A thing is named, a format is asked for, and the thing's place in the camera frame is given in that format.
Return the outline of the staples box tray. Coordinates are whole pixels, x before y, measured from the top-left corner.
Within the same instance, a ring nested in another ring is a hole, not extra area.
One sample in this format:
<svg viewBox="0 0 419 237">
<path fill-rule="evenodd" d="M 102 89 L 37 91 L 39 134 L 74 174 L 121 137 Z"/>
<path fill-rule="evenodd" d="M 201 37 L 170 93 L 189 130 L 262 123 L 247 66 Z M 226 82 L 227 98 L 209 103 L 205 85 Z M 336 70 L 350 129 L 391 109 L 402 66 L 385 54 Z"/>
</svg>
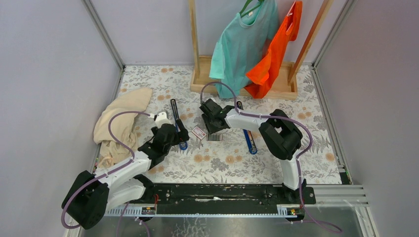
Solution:
<svg viewBox="0 0 419 237">
<path fill-rule="evenodd" d="M 222 141 L 222 133 L 213 133 L 207 136 L 208 141 L 220 142 Z"/>
</svg>

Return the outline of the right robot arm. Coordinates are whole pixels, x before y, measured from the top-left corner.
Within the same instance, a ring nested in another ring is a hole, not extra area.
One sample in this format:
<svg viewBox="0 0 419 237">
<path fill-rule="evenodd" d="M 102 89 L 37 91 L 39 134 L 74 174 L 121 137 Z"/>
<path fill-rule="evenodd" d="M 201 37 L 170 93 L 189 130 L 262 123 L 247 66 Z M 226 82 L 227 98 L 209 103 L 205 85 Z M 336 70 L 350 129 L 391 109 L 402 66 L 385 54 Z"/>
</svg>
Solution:
<svg viewBox="0 0 419 237">
<path fill-rule="evenodd" d="M 202 102 L 200 110 L 208 134 L 230 128 L 258 131 L 270 153 L 280 161 L 286 186 L 284 199 L 296 203 L 303 197 L 296 161 L 302 133 L 282 110 L 276 109 L 269 115 L 255 114 L 236 106 L 221 107 L 212 99 Z"/>
</svg>

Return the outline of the blue stapler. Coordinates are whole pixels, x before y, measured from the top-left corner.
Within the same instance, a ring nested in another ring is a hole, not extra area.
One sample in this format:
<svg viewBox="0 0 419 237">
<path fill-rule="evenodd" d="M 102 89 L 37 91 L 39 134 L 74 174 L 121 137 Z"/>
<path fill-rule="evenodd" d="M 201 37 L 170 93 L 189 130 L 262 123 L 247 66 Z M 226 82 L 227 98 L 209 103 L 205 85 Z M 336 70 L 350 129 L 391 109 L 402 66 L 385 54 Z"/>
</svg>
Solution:
<svg viewBox="0 0 419 237">
<path fill-rule="evenodd" d="M 251 131 L 244 129 L 243 132 L 249 149 L 249 153 L 255 155 L 257 153 L 257 147 Z"/>
<path fill-rule="evenodd" d="M 175 127 L 179 133 L 179 148 L 184 151 L 188 148 L 187 141 L 189 140 L 189 135 L 178 114 L 178 108 L 175 99 L 170 100 L 170 106 L 175 120 Z"/>
</svg>

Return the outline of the red white staples box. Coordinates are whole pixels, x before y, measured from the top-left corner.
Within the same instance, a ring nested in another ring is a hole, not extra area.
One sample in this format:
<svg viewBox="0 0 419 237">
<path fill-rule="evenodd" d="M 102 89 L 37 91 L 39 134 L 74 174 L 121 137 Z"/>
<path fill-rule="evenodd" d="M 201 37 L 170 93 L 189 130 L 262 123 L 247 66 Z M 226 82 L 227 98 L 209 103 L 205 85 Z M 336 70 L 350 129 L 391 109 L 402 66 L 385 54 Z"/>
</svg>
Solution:
<svg viewBox="0 0 419 237">
<path fill-rule="evenodd" d="M 198 126 L 195 126 L 191 131 L 200 141 L 202 141 L 206 136 L 207 133 L 204 132 L 201 128 Z"/>
</svg>

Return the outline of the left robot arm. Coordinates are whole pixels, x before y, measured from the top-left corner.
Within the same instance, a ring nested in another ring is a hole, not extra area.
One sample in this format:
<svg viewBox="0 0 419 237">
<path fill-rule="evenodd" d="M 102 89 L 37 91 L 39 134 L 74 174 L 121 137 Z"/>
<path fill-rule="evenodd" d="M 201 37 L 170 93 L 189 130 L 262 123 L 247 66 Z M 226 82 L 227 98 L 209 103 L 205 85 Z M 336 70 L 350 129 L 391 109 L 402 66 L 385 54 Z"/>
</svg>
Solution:
<svg viewBox="0 0 419 237">
<path fill-rule="evenodd" d="M 152 132 L 153 140 L 122 162 L 96 174 L 85 170 L 76 177 L 61 204 L 63 227 L 88 230 L 118 205 L 137 199 L 147 203 L 153 198 L 151 186 L 139 176 L 163 162 L 173 146 L 188 141 L 189 134 L 180 119 L 175 124 L 158 122 Z"/>
</svg>

